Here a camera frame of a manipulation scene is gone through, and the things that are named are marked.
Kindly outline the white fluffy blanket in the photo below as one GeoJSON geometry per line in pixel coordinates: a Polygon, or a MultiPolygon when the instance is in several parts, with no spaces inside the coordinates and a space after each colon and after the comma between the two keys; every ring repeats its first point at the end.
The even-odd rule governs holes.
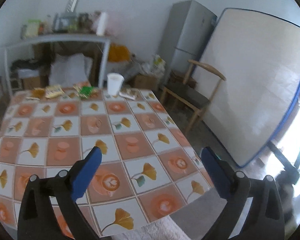
{"type": "Polygon", "coordinates": [[[111,239],[190,240],[190,237],[187,236],[187,234],[171,219],[170,216],[166,216],[139,229],[129,230],[118,235],[113,235],[111,239]]]}

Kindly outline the white mattress blue trim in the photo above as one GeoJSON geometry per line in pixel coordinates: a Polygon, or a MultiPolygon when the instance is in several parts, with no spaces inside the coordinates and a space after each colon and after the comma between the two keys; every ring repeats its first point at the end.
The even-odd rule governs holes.
{"type": "Polygon", "coordinates": [[[300,26],[255,10],[223,10],[200,58],[196,90],[215,92],[204,122],[239,167],[281,131],[300,94],[300,26]]]}

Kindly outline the wooden chair right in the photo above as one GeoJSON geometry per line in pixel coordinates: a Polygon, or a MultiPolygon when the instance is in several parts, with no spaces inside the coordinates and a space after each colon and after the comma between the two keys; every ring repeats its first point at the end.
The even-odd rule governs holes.
{"type": "Polygon", "coordinates": [[[165,85],[160,97],[160,103],[162,105],[165,102],[166,95],[170,94],[175,98],[176,102],[180,101],[193,110],[193,115],[191,116],[189,123],[184,130],[184,135],[187,135],[187,133],[189,133],[189,131],[193,128],[194,124],[196,123],[197,119],[202,119],[211,102],[213,101],[213,98],[217,94],[217,91],[222,81],[226,81],[226,77],[220,71],[218,71],[216,68],[209,64],[195,61],[192,59],[188,60],[188,63],[190,65],[183,78],[183,81],[176,83],[168,83],[167,85],[165,85]],[[203,94],[200,94],[200,92],[187,85],[187,82],[190,79],[190,75],[194,66],[200,67],[219,78],[209,98],[203,96],[203,94]]]}

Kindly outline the yellow snack packet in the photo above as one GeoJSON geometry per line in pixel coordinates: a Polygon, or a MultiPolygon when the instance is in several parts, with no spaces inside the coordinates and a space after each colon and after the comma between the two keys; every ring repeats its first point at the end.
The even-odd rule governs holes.
{"type": "Polygon", "coordinates": [[[45,98],[46,99],[53,99],[53,98],[59,97],[63,94],[65,94],[65,92],[62,90],[61,85],[47,86],[45,88],[45,98]]]}

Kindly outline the small green snack packet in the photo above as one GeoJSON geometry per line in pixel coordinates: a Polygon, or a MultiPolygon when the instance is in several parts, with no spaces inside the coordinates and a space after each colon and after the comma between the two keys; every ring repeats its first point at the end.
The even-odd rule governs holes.
{"type": "Polygon", "coordinates": [[[79,89],[79,97],[80,98],[89,98],[91,94],[93,93],[94,88],[91,86],[83,86],[79,89]]]}

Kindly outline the white paper cup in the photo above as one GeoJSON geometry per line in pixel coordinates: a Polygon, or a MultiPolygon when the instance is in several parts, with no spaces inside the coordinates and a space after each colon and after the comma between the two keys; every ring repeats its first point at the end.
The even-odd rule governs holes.
{"type": "Polygon", "coordinates": [[[116,96],[121,90],[125,78],[118,73],[107,74],[107,92],[111,96],[116,96]]]}

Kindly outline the grey refrigerator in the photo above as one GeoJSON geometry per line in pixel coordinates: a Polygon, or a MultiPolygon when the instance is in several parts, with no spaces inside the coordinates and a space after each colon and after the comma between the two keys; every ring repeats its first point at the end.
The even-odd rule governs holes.
{"type": "Polygon", "coordinates": [[[194,0],[174,3],[157,54],[166,62],[161,84],[168,82],[170,73],[185,73],[188,60],[199,59],[216,26],[217,16],[194,0]]]}

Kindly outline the orange plastic bag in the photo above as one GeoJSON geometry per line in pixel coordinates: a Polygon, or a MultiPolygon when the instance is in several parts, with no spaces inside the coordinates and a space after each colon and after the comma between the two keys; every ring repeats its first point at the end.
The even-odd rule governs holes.
{"type": "Polygon", "coordinates": [[[108,53],[108,62],[124,62],[130,60],[130,51],[124,45],[111,43],[108,53]]]}

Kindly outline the white shelf table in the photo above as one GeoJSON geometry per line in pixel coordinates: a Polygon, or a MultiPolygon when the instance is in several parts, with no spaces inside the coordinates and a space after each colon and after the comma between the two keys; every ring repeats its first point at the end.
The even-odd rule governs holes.
{"type": "Polygon", "coordinates": [[[98,88],[103,87],[104,75],[108,61],[110,48],[110,38],[97,36],[95,34],[49,34],[27,38],[15,44],[4,47],[4,68],[8,94],[13,96],[14,91],[23,89],[44,88],[49,84],[48,75],[51,67],[48,63],[53,63],[57,54],[70,56],[78,53],[84,56],[92,56],[93,63],[89,69],[88,79],[92,85],[98,88]],[[11,86],[12,63],[8,59],[8,52],[11,49],[27,46],[29,55],[33,56],[36,63],[40,65],[35,77],[17,77],[19,88],[11,86]]]}

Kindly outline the green packet on shelf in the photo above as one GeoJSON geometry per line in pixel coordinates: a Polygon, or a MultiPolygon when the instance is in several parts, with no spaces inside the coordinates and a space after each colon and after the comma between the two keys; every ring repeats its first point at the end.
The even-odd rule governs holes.
{"type": "Polygon", "coordinates": [[[26,28],[26,37],[36,37],[40,26],[40,20],[28,20],[26,28]]]}

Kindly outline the metal pot on shelf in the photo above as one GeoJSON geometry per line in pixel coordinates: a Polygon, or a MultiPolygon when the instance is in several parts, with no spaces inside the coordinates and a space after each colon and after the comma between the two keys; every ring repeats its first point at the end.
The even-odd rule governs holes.
{"type": "Polygon", "coordinates": [[[54,33],[74,33],[78,31],[78,14],[75,12],[56,13],[53,19],[54,33]]]}

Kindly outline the paper towel roll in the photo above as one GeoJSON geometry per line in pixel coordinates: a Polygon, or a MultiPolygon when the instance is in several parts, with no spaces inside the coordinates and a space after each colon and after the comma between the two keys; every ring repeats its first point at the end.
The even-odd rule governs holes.
{"type": "Polygon", "coordinates": [[[97,23],[97,28],[96,28],[96,35],[98,36],[104,36],[106,33],[106,28],[107,28],[107,23],[108,23],[108,13],[107,12],[101,12],[99,18],[98,18],[98,23],[97,23]]]}

